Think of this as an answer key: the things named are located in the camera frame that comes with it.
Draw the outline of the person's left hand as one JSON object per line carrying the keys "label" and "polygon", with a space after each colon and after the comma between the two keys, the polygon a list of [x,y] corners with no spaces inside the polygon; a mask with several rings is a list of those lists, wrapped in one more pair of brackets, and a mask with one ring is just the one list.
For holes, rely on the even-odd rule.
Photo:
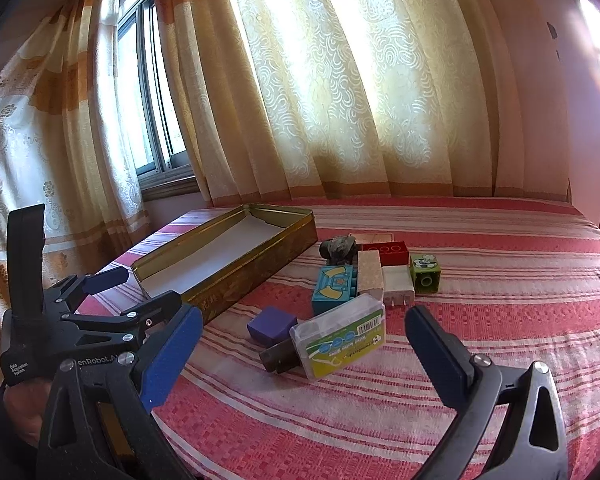
{"label": "person's left hand", "polygon": [[52,383],[35,378],[7,387],[3,404],[15,433],[28,445],[36,448],[40,440],[43,418]]}

